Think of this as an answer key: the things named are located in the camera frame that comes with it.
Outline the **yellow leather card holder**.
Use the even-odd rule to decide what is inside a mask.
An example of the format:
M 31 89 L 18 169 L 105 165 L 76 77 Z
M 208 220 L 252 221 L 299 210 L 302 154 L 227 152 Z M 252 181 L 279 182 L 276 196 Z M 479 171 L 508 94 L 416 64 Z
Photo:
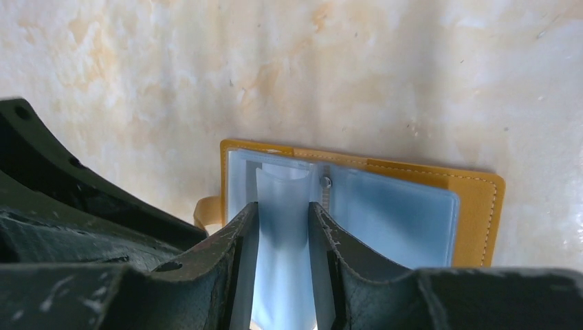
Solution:
M 259 198 L 319 202 L 353 237 L 409 269 L 491 265 L 505 195 L 492 173 L 242 140 L 221 143 L 221 192 L 199 227 L 225 225 Z

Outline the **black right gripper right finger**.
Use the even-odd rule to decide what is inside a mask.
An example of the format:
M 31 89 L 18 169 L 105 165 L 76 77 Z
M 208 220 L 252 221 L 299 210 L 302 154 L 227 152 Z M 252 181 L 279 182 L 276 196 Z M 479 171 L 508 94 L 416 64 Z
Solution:
M 319 329 L 581 329 L 582 274 L 556 268 L 420 268 L 378 254 L 309 205 Z

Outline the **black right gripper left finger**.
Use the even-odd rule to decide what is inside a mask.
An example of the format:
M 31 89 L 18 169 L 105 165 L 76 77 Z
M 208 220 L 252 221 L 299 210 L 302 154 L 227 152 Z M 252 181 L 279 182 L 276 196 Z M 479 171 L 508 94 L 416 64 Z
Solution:
M 247 329 L 259 212 L 176 257 L 144 254 L 75 263 L 1 266 L 2 329 Z

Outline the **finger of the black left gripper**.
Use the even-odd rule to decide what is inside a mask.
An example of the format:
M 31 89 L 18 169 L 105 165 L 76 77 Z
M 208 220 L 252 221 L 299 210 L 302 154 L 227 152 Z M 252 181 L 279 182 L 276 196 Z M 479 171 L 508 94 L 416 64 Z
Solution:
M 128 263 L 150 272 L 180 253 L 1 174 L 2 263 Z
M 204 230 L 134 197 L 84 166 L 23 98 L 1 100 L 1 171 L 61 204 L 187 250 Z

